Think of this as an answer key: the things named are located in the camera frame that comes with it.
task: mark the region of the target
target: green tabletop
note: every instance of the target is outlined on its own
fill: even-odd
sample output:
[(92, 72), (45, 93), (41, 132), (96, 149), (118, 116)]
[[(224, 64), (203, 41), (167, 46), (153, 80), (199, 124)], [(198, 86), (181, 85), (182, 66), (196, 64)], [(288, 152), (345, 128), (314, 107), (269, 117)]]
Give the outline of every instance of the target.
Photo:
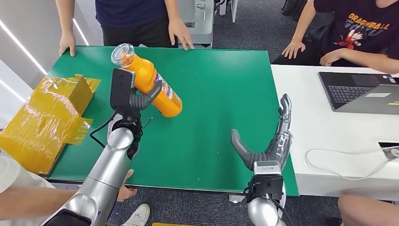
[[(82, 74), (101, 79), (83, 117), (90, 131), (113, 113), (109, 105), (113, 47), (76, 47), (63, 54), (49, 72), (52, 77)], [(129, 185), (241, 193), (253, 173), (230, 144), (230, 130), (261, 152), (274, 136), (279, 106), (267, 51), (135, 48), (151, 60), (183, 101), (175, 118), (154, 107), (142, 111), (145, 124), (140, 152), (131, 162)], [(106, 141), (107, 129), (96, 136)], [(103, 149), (87, 134), (81, 145), (67, 145), (49, 180), (83, 181)], [(298, 195), (291, 158), (283, 172), (288, 195)]]

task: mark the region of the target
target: bottle cap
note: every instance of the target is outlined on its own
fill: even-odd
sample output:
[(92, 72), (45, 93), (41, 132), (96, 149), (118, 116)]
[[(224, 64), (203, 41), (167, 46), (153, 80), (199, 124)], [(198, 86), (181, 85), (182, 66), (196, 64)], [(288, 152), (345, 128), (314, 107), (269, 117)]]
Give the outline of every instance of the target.
[(128, 66), (135, 58), (135, 48), (132, 44), (120, 44), (111, 54), (111, 61), (120, 66)]

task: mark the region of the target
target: person's left hand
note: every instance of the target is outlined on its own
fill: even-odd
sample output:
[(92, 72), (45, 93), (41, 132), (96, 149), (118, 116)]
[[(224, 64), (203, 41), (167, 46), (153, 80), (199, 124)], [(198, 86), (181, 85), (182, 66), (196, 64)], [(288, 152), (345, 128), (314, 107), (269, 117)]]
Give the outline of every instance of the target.
[(123, 184), (119, 189), (119, 194), (118, 194), (116, 201), (123, 202), (125, 199), (128, 199), (137, 194), (137, 189), (127, 188), (125, 186), (126, 180), (129, 179), (132, 175), (133, 175), (133, 170), (129, 169), (128, 173), (125, 176), (125, 179), (123, 180)]
[(190, 46), (190, 48), (194, 49), (194, 45), (191, 41), (190, 32), (180, 18), (172, 19), (169, 21), (169, 37), (170, 43), (172, 45), (175, 44), (175, 36), (180, 40), (185, 50), (187, 50), (187, 44)]
[(327, 54), (325, 54), (321, 59), (320, 59), (320, 65), (321, 66), (331, 66), (331, 64), (339, 59), (342, 58), (342, 53), (346, 51), (346, 48), (339, 48), (334, 51), (331, 51)]

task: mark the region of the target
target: robotic arm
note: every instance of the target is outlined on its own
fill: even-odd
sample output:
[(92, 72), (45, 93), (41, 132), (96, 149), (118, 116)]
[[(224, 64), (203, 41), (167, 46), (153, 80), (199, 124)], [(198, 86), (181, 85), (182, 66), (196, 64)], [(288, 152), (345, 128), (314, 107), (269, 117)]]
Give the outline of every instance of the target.
[[(139, 151), (143, 135), (140, 110), (147, 108), (162, 89), (155, 83), (146, 95), (136, 95), (133, 87), (134, 73), (114, 69), (110, 104), (115, 110), (112, 117), (93, 133), (102, 129), (119, 113), (122, 119), (115, 122), (107, 145), (77, 193), (41, 226), (104, 226), (119, 193), (131, 160)], [(275, 201), (284, 202), (285, 187), (281, 172), (287, 161), (291, 134), (289, 133), (291, 102), (285, 94), (279, 108), (280, 121), (275, 137), (263, 153), (253, 153), (241, 142), (239, 133), (231, 131), (231, 143), (248, 169), (254, 172), (249, 182), (248, 213), (256, 226), (285, 226)]]
[(133, 81), (134, 73), (113, 70), (110, 104), (115, 113), (104, 125), (116, 113), (123, 118), (112, 127), (107, 145), (77, 193), (41, 226), (105, 225), (130, 162), (139, 151), (143, 134), (140, 110), (148, 107), (162, 89), (158, 81), (148, 94), (138, 96)]
[(291, 100), (284, 94), (280, 100), (280, 118), (276, 134), (263, 153), (251, 152), (241, 141), (237, 130), (231, 130), (231, 143), (245, 166), (254, 172), (248, 184), (248, 214), (256, 226), (285, 226), (281, 220), (286, 194), (282, 171), (287, 161), (292, 135)]

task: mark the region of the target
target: black pants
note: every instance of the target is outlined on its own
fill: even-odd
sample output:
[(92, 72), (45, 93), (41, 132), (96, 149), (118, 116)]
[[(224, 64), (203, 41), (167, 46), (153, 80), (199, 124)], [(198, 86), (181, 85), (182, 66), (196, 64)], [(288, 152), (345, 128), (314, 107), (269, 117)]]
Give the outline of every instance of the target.
[(175, 44), (170, 43), (169, 20), (163, 16), (154, 22), (132, 26), (132, 27), (107, 27), (103, 29), (103, 40), (105, 46), (118, 46), (123, 43), (130, 43), (133, 46), (143, 44), (147, 47), (177, 48), (177, 38)]
[[(301, 52), (298, 50), (296, 54), (296, 58), (288, 59), (288, 57), (284, 57), (280, 55), (273, 61), (273, 65), (305, 65), (305, 66), (320, 66), (320, 59), (324, 56), (316, 47), (315, 43), (309, 36), (305, 36), (302, 40), (302, 43), (305, 44), (305, 51)], [(345, 59), (340, 59), (331, 64), (331, 66), (335, 67), (359, 67), (352, 62), (349, 62)]]

